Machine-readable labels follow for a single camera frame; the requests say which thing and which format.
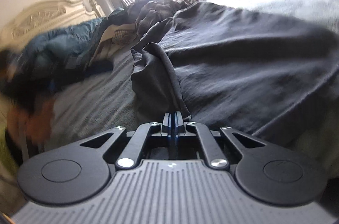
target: gray bed sheet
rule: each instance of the gray bed sheet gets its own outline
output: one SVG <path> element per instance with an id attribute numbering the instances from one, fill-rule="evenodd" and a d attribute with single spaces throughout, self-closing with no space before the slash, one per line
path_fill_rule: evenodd
<path id="1" fill-rule="evenodd" d="M 339 0 L 209 0 L 230 7 L 294 16 L 339 33 Z M 133 58 L 124 47 L 113 58 L 110 74 L 91 77 L 59 94 L 55 121 L 46 150 L 94 135 L 116 125 L 135 130 L 134 103 L 130 75 Z M 339 105 L 333 105 L 321 128 L 306 131 L 291 148 L 320 161 L 330 177 L 339 176 Z"/>

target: plaid fabric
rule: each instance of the plaid fabric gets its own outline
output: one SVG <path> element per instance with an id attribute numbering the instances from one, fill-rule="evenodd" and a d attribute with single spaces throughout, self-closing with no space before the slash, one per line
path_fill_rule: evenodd
<path id="1" fill-rule="evenodd" d="M 127 8 L 128 19 L 135 21 L 136 33 L 142 37 L 153 25 L 172 17 L 196 0 L 134 0 Z"/>

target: orange object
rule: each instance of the orange object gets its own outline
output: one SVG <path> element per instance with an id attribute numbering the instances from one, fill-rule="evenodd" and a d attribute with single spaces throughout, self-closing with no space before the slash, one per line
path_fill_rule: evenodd
<path id="1" fill-rule="evenodd" d="M 2 214 L 10 224 L 15 224 L 7 215 Z"/>

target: headboard post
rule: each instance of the headboard post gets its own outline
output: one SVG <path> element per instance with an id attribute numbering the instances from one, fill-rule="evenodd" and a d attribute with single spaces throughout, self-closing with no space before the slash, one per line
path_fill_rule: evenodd
<path id="1" fill-rule="evenodd" d="M 104 17 L 105 13 L 102 10 L 101 6 L 98 5 L 98 3 L 96 2 L 96 0 L 88 0 L 90 6 L 92 7 L 92 11 L 95 11 L 95 13 L 99 16 L 99 17 Z"/>

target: cream headboard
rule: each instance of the cream headboard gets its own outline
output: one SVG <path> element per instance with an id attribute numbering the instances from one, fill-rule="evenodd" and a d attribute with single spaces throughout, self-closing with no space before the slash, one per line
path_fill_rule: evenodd
<path id="1" fill-rule="evenodd" d="M 1 30 L 0 49 L 11 47 L 21 50 L 42 32 L 105 16 L 95 0 L 88 1 L 91 11 L 85 8 L 84 0 L 45 0 L 32 4 Z M 8 99 L 0 95 L 0 129 L 6 124 L 9 105 Z"/>

